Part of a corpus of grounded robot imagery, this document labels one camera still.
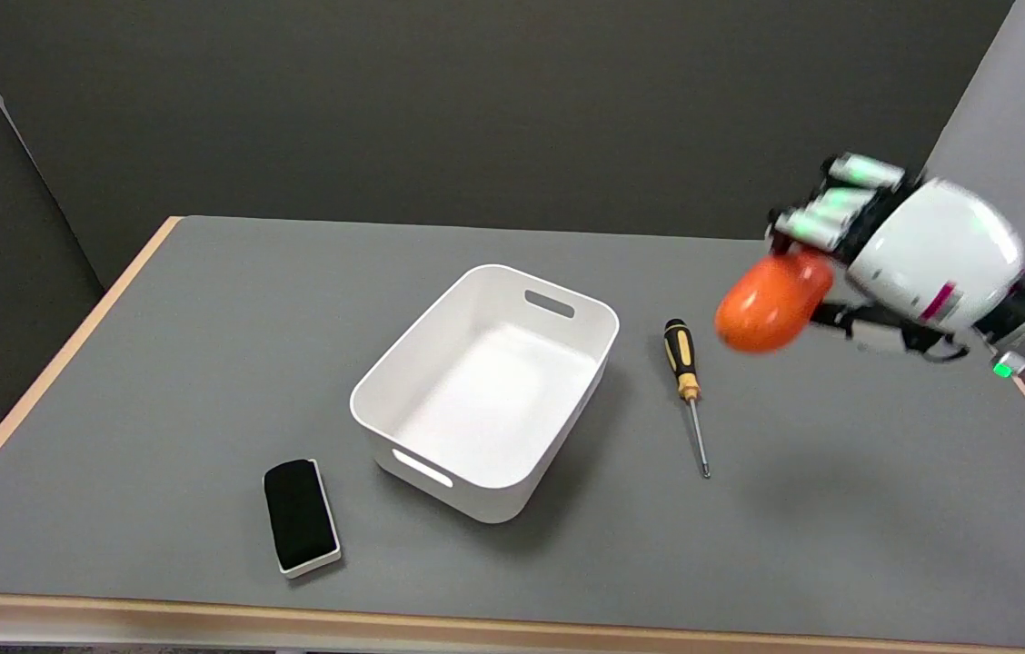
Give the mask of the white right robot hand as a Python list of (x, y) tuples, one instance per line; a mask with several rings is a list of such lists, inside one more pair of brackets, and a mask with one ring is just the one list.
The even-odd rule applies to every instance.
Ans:
[(1003, 301), (1024, 264), (1020, 237), (977, 194), (865, 154), (829, 157), (811, 195), (767, 221), (772, 252), (818, 253), (862, 297), (821, 299), (812, 326), (932, 363), (967, 355), (957, 336)]

